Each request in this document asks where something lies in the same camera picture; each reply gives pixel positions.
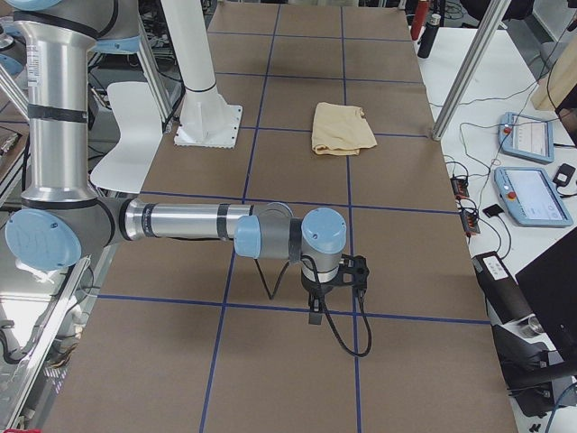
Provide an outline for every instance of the computer monitor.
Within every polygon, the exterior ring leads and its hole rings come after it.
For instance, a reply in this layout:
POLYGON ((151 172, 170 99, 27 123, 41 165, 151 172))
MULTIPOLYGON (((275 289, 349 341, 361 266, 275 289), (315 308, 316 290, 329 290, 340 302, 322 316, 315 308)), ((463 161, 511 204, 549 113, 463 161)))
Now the computer monitor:
POLYGON ((577 360, 577 229, 539 255, 516 278, 561 357, 577 360))

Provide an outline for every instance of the tablet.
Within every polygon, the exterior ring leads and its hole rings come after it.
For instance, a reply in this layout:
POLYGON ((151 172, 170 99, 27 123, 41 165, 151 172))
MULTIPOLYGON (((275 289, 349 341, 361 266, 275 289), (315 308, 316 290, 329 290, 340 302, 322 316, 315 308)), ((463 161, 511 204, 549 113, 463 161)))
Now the tablet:
POLYGON ((498 167, 495 184, 508 213, 520 226, 566 227, 573 224, 545 170, 498 167))
POLYGON ((499 125, 499 144, 507 155, 548 164, 554 159, 553 128, 550 122, 507 112, 499 125))

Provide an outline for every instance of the table surface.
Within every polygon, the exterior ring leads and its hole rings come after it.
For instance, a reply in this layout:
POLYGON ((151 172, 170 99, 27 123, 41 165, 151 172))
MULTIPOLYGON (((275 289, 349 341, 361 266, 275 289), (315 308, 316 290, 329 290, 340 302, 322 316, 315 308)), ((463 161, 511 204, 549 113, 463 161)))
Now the table surface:
MULTIPOLYGON (((474 30, 440 29, 431 56, 426 60, 418 60, 431 103, 441 105, 444 102, 474 35, 474 30)), ((497 137, 496 124, 499 123, 500 117, 505 112, 522 112, 524 115, 543 119, 556 118, 553 112, 537 111, 533 108, 529 97, 535 90, 536 81, 518 53, 513 41, 507 32, 497 31, 479 68, 474 74, 472 83, 467 88, 463 102, 466 103, 476 98, 499 97, 506 99, 477 101, 469 105, 459 106, 442 139, 443 152, 446 155, 445 159, 451 161, 454 158, 456 161, 461 162, 471 174, 486 174, 487 169, 467 157, 464 152, 464 141, 468 153, 474 158, 488 165, 490 165, 493 158, 497 158, 495 167, 499 165, 508 167, 544 167, 547 173, 553 177, 557 168, 563 162, 576 166, 577 152, 575 149, 555 148, 555 161, 545 166, 507 156, 503 153, 497 155, 499 139, 497 137), (495 126, 481 129, 465 125, 463 127, 463 140, 460 137, 460 125, 463 123, 495 126)), ((436 117, 440 112, 440 107, 432 106, 432 109, 434 117, 436 117)), ((552 122, 551 125, 554 128, 555 143, 572 144, 571 138, 560 121, 552 122)), ((452 164, 448 164, 447 169, 450 174, 453 173, 452 164)), ((460 167, 456 167, 455 174, 464 174, 464 171, 460 167)), ((484 186, 485 180, 486 177, 472 178, 470 180, 469 192, 479 208, 498 203, 498 192, 492 181, 492 174, 486 186, 484 186)), ((572 182, 572 185, 568 186, 565 191, 566 193, 573 193, 575 192, 574 189, 574 183, 572 182)), ((572 214, 573 219, 575 219, 577 217, 577 200, 565 200, 564 204, 572 214)), ((504 263, 513 275, 558 239, 574 229, 574 226, 566 228, 521 227, 515 225, 507 213, 503 214, 502 217, 512 237, 511 252, 504 260, 504 263)), ((485 217, 484 219, 494 226, 503 238, 503 247, 500 250, 500 255, 503 255, 507 251, 508 246, 508 236, 505 228, 500 221, 497 221, 497 218, 488 219, 485 217)), ((481 223, 481 234, 472 237, 469 248, 471 256, 474 256, 479 253, 494 251, 498 245, 499 240, 494 232, 485 223, 481 223)), ((516 331, 515 327, 510 327, 510 329, 514 332, 516 331)), ((544 341, 552 347, 548 338, 539 337, 530 341, 532 343, 544 341)), ((512 404, 518 431, 526 431, 533 424, 546 424, 546 419, 525 417, 517 404, 513 401, 512 404)), ((576 424, 577 408, 565 408, 555 415, 551 433, 573 432, 576 424)))
MULTIPOLYGON (((142 198, 339 210, 371 268, 372 352, 307 324, 298 267, 270 302, 230 244, 123 244, 43 431, 514 431, 404 13, 220 3, 209 30, 238 142, 166 136, 142 198), (314 155, 321 101, 362 106, 378 147, 314 155)), ((269 280, 280 266, 263 263, 269 280)), ((327 304, 363 347, 351 292, 327 304)))

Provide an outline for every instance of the black chair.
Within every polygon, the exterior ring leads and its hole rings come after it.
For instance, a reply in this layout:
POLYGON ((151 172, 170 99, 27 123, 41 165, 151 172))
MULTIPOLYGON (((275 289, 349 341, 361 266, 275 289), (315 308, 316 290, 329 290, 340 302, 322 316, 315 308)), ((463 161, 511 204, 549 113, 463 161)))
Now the black chair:
MULTIPOLYGON (((535 0, 512 0, 503 21, 505 20, 524 20, 533 13, 533 3, 535 0)), ((489 7, 490 0, 461 0, 461 5, 467 10, 467 13, 476 20, 482 20, 485 11, 489 7)))

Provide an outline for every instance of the towel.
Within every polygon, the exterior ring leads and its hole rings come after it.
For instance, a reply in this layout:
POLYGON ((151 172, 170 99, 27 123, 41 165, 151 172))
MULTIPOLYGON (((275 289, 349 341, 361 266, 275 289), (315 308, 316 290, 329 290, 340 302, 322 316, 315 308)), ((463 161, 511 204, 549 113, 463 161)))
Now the towel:
POLYGON ((321 102, 313 122, 313 152, 317 155, 358 155, 377 145, 359 106, 321 102))

